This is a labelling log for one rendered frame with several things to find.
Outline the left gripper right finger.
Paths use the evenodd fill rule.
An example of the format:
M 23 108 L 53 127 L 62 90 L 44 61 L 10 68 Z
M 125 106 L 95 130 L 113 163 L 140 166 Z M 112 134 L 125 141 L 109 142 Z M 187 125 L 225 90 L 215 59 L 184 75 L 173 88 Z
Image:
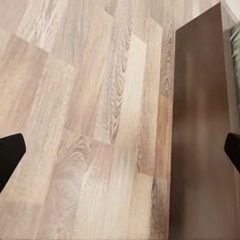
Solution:
M 229 133 L 224 147 L 225 153 L 240 173 L 240 135 Z

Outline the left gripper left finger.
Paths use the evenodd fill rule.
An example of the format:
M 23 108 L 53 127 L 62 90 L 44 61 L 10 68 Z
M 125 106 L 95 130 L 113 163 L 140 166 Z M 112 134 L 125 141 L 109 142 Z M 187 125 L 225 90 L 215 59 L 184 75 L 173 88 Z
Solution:
M 26 153 L 22 133 L 0 138 L 0 193 Z

